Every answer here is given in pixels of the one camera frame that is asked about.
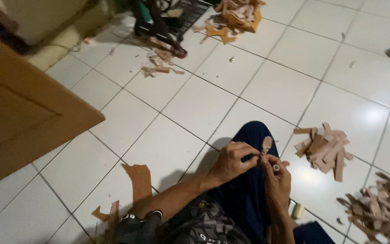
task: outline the hand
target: hand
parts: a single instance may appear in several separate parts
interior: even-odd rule
[[[278,157],[267,154],[261,158],[261,165],[266,171],[266,201],[272,217],[282,218],[288,215],[290,202],[291,175],[285,168],[288,161],[282,162]],[[278,165],[279,171],[274,174],[272,165]]]
[[[246,162],[241,159],[249,154],[254,156]],[[257,165],[260,152],[245,142],[231,141],[221,150],[219,158],[209,171],[215,187],[220,186]]]

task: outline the right hand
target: right hand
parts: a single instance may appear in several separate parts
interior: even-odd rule
[[[288,205],[291,192],[291,174],[285,168],[290,165],[288,161],[282,162],[278,157],[267,154],[260,160],[266,171],[266,202],[269,206],[270,214],[273,217],[283,217],[288,215]],[[274,174],[272,165],[278,165],[279,171]]]

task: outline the white tile floor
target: white tile floor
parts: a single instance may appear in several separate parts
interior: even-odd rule
[[[107,212],[116,200],[121,213],[131,206],[120,163],[147,164],[162,191],[208,169],[252,120],[268,126],[291,163],[291,198],[306,207],[299,223],[318,220],[337,244],[364,243],[355,227],[337,223],[347,220],[335,198],[373,184],[377,171],[390,174],[390,59],[383,54],[390,1],[266,2],[259,32],[228,45],[200,44],[204,35],[188,31],[188,57],[173,60],[185,75],[139,73],[147,51],[131,42],[126,15],[49,69],[106,120],[0,181],[0,244],[99,240],[106,224],[91,212],[99,205]],[[322,122],[344,130],[356,156],[343,183],[294,154],[305,136],[292,136],[293,128]]]

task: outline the brown cardboard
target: brown cardboard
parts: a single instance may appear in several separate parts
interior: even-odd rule
[[[104,119],[0,42],[0,180]]]
[[[132,180],[133,203],[152,196],[151,176],[147,165],[121,165]]]

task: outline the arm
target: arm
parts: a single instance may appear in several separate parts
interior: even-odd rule
[[[241,162],[241,158],[249,154],[259,155],[260,152],[244,142],[230,142],[221,150],[218,160],[208,172],[199,173],[154,197],[137,203],[133,207],[133,214],[144,218],[148,212],[160,209],[163,212],[162,220],[170,219],[198,195],[218,187],[256,166],[258,156],[253,156],[245,163]]]
[[[288,214],[290,202],[291,175],[285,169],[290,163],[282,162],[273,155],[261,159],[266,171],[266,201],[272,218],[272,244],[295,244],[293,230],[296,224]],[[279,171],[274,174],[272,165],[277,164]]]

